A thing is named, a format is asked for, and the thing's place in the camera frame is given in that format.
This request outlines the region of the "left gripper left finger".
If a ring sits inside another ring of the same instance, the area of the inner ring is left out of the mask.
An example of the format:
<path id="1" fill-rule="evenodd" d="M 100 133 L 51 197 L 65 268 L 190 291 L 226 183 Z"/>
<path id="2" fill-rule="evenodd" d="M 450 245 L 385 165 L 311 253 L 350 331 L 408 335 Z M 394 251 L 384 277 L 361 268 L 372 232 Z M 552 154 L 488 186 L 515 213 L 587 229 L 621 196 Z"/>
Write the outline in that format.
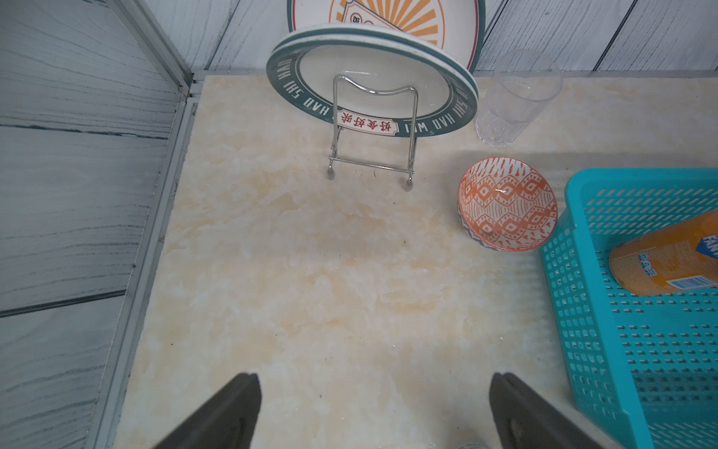
<path id="1" fill-rule="evenodd" d="M 250 448 L 261 403 L 259 376 L 240 373 L 155 448 Z"/>

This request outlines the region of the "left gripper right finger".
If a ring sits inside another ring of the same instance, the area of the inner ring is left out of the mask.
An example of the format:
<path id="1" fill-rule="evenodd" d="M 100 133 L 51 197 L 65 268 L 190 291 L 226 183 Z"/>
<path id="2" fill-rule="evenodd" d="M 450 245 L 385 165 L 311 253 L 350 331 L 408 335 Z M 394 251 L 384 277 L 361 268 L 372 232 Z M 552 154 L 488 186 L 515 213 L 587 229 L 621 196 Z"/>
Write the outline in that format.
<path id="1" fill-rule="evenodd" d="M 600 448 L 513 373 L 493 375 L 489 401 L 503 448 Z"/>

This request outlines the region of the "teal plastic basket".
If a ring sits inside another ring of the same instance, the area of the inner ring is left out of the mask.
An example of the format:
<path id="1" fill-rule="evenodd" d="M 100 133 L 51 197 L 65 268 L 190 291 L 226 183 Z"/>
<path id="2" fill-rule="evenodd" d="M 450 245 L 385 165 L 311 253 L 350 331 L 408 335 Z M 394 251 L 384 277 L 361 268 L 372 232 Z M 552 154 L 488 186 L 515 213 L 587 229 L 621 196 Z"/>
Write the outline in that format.
<path id="1" fill-rule="evenodd" d="M 717 293 L 638 297 L 609 254 L 713 211 L 713 168 L 590 168 L 540 250 L 576 406 L 627 448 L 717 445 Z"/>

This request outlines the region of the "orange Fanta can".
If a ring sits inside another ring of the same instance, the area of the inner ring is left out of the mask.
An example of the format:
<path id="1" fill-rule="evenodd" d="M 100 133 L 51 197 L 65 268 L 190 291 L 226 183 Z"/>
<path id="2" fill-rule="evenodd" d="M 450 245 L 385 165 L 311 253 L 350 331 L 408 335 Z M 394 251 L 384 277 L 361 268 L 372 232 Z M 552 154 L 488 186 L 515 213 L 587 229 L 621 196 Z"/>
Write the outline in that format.
<path id="1" fill-rule="evenodd" d="M 489 447 L 480 442 L 463 442 L 456 449 L 488 449 Z"/>

